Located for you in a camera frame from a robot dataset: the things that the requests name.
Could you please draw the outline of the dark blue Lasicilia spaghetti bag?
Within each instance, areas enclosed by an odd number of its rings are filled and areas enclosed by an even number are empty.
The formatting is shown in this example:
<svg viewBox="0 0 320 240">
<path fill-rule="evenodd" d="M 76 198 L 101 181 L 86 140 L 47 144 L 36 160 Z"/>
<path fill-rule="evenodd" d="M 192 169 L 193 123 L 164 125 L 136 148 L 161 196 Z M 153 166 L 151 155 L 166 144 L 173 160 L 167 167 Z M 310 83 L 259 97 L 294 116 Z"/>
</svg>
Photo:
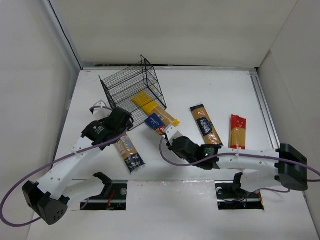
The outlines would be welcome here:
<svg viewBox="0 0 320 240">
<path fill-rule="evenodd" d="M 223 145 L 222 140 L 214 127 L 214 124 L 208 115 L 203 104 L 199 104 L 190 108 L 191 113 L 198 125 L 203 140 L 209 145 Z"/>
</svg>

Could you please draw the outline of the yellow spaghetti bag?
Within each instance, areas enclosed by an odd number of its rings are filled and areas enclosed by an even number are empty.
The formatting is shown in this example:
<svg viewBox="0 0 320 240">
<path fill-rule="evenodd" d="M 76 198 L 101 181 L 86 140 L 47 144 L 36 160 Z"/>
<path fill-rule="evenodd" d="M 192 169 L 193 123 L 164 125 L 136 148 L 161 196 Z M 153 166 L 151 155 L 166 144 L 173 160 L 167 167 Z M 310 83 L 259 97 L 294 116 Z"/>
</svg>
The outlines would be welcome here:
<svg viewBox="0 0 320 240">
<path fill-rule="evenodd" d="M 171 116 L 166 110 L 158 105 L 155 100 L 152 100 L 151 97 L 149 97 L 144 91 L 131 98 L 131 100 L 148 116 L 156 114 L 166 126 L 173 125 L 174 127 L 177 127 L 180 124 L 180 121 L 178 119 Z"/>
</svg>

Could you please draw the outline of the blue Barilla spaghetti box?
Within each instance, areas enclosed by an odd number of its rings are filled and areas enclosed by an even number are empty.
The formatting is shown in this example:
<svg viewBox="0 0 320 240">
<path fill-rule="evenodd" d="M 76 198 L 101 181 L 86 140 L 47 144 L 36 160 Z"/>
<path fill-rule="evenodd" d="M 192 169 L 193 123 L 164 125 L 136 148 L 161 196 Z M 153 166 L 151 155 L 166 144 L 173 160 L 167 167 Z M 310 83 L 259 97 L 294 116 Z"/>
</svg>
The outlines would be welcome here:
<svg viewBox="0 0 320 240">
<path fill-rule="evenodd" d="M 156 113 L 151 114 L 144 123 L 159 136 L 165 135 L 165 129 L 167 126 Z"/>
</svg>

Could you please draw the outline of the blue star spaghetti bag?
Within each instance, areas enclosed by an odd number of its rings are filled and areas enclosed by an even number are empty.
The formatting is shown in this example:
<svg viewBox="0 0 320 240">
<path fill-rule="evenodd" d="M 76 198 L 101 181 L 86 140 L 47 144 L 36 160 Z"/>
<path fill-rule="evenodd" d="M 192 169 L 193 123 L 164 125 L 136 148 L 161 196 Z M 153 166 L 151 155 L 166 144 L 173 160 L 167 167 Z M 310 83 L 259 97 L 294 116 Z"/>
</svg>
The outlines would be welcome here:
<svg viewBox="0 0 320 240">
<path fill-rule="evenodd" d="M 116 147 L 130 174 L 145 166 L 144 160 L 127 134 L 124 134 L 119 139 L 116 143 Z"/>
</svg>

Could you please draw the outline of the red spaghetti bag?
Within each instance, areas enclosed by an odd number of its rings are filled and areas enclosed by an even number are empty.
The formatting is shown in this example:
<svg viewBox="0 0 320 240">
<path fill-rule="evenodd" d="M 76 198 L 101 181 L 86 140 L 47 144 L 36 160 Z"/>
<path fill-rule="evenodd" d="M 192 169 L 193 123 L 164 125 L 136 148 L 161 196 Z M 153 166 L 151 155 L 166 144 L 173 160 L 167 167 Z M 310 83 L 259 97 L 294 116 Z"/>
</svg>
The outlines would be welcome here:
<svg viewBox="0 0 320 240">
<path fill-rule="evenodd" d="M 229 147 L 232 149 L 246 149 L 247 119 L 238 115 L 231 115 Z"/>
</svg>

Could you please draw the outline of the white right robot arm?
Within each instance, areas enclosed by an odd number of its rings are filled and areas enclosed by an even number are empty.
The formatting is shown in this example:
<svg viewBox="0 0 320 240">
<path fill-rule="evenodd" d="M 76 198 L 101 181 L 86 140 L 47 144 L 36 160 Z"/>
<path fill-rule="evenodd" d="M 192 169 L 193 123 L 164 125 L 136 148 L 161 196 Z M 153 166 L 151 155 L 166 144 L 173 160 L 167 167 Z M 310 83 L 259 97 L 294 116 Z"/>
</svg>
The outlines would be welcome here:
<svg viewBox="0 0 320 240">
<path fill-rule="evenodd" d="M 308 189 L 307 158 L 290 144 L 256 151 L 220 144 L 198 145 L 180 136 L 170 140 L 167 146 L 179 158 L 203 170 L 241 170 L 233 178 L 235 191 L 254 192 L 275 186 L 300 192 Z"/>
</svg>

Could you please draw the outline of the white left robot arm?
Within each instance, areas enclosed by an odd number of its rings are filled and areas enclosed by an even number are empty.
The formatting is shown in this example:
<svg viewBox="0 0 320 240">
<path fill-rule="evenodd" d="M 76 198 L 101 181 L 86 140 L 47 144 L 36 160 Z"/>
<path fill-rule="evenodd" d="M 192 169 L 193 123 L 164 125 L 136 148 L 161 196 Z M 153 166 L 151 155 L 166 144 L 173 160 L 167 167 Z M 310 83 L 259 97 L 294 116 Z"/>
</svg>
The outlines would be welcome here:
<svg viewBox="0 0 320 240">
<path fill-rule="evenodd" d="M 74 177 L 107 146 L 117 143 L 133 127 L 128 111 L 116 107 L 108 117 L 91 122 L 71 149 L 71 156 L 58 162 L 36 182 L 27 181 L 22 192 L 27 205 L 48 225 L 57 223 L 74 201 L 106 197 L 113 181 L 102 172 L 71 185 Z"/>
</svg>

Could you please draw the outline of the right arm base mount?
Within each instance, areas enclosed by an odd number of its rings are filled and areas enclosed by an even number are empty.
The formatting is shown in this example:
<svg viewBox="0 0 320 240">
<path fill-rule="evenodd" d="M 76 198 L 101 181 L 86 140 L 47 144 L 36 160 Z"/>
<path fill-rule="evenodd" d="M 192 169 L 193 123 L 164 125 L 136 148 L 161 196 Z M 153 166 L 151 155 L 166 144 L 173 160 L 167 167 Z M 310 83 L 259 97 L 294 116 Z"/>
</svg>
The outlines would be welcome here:
<svg viewBox="0 0 320 240">
<path fill-rule="evenodd" d="M 241 188 L 243 173 L 237 173 L 233 181 L 216 181 L 215 191 L 219 210 L 264 210 L 260 192 L 248 192 Z"/>
</svg>

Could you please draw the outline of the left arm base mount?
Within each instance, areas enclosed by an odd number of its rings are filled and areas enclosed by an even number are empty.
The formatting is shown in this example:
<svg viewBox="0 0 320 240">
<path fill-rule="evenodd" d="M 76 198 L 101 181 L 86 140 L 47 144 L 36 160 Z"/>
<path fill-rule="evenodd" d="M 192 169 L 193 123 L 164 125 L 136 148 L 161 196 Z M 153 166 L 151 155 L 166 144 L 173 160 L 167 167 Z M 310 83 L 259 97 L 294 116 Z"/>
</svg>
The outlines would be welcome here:
<svg viewBox="0 0 320 240">
<path fill-rule="evenodd" d="M 127 207 L 128 181 L 113 181 L 104 173 L 93 175 L 102 180 L 104 188 L 99 195 L 91 196 L 80 203 L 81 211 L 125 211 Z"/>
</svg>

